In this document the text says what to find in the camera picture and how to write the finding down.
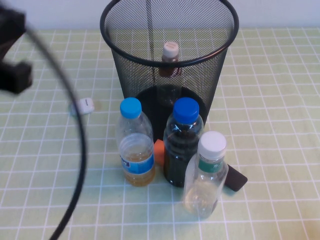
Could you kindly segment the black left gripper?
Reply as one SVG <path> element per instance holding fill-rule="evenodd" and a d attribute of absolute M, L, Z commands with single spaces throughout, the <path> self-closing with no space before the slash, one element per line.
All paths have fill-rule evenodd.
<path fill-rule="evenodd" d="M 28 62 L 9 63 L 5 56 L 26 32 L 26 16 L 4 6 L 0 7 L 0 89 L 20 94 L 33 83 L 32 66 Z"/>

